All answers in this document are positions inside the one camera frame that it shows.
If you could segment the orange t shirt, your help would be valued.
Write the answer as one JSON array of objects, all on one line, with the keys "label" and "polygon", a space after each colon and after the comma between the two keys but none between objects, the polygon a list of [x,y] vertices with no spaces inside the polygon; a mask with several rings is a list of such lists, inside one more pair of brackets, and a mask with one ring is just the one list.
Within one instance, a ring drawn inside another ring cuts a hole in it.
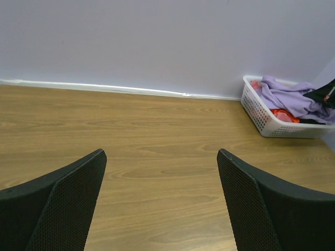
[{"label": "orange t shirt", "polygon": [[289,123],[300,123],[300,119],[294,117],[290,112],[284,109],[271,109],[272,114],[279,120]]}]

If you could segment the pink t shirt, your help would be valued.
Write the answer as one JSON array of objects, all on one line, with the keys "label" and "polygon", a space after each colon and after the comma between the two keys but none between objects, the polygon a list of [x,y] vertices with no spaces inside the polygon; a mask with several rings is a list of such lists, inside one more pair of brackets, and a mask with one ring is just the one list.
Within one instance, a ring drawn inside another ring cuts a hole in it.
[{"label": "pink t shirt", "polygon": [[261,82],[260,82],[260,81],[257,81],[257,80],[252,80],[252,81],[250,82],[250,85],[252,86],[252,88],[253,88],[254,90],[258,90],[258,89],[261,89],[261,88],[262,88],[262,84],[261,84]]}]

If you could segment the white plastic laundry basket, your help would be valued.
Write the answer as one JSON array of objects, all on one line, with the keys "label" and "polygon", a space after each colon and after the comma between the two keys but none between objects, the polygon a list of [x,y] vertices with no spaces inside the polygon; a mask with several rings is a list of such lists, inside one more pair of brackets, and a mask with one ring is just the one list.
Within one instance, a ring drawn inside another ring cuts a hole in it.
[{"label": "white plastic laundry basket", "polygon": [[251,118],[260,135],[268,138],[305,138],[314,139],[334,133],[334,125],[289,123],[275,117],[251,85],[262,77],[245,75],[241,97],[242,107]]}]

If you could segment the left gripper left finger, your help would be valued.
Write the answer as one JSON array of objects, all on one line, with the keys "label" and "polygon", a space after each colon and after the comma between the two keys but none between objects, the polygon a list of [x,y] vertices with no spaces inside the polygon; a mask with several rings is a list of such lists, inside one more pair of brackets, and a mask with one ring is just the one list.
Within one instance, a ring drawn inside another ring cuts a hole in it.
[{"label": "left gripper left finger", "polygon": [[97,149],[1,190],[1,250],[84,250],[106,164]]}]

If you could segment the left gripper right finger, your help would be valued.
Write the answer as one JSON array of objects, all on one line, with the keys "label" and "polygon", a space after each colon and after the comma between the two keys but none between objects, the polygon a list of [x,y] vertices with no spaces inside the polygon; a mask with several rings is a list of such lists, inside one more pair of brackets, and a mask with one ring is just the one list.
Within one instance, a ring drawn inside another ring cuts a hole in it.
[{"label": "left gripper right finger", "polygon": [[334,195],[217,154],[237,250],[334,250]]}]

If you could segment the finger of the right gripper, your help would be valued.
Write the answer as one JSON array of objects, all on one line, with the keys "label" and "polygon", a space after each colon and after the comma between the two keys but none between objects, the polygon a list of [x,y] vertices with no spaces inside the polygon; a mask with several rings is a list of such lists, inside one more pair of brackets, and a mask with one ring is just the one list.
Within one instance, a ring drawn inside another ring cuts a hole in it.
[{"label": "finger of the right gripper", "polygon": [[322,104],[324,107],[334,107],[334,83],[335,79],[319,89],[303,94],[303,96]]}]

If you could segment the purple t shirt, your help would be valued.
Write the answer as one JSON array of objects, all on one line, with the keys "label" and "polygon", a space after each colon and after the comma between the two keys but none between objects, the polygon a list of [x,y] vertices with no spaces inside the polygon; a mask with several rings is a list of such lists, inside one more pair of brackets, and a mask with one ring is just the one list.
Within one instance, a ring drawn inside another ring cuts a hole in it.
[{"label": "purple t shirt", "polygon": [[310,83],[288,86],[269,76],[263,77],[260,82],[262,88],[255,91],[270,110],[284,109],[299,119],[313,119],[327,126],[334,125],[334,109],[303,96],[315,90]]}]

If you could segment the black t shirt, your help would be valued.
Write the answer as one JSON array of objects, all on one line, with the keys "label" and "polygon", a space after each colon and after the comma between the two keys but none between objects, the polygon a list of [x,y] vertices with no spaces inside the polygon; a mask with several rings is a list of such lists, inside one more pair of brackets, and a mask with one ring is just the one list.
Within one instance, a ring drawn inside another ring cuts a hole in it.
[{"label": "black t shirt", "polygon": [[313,120],[313,119],[300,119],[299,122],[304,123],[304,124],[325,125],[325,123],[320,123],[320,122],[318,122],[316,120]]}]

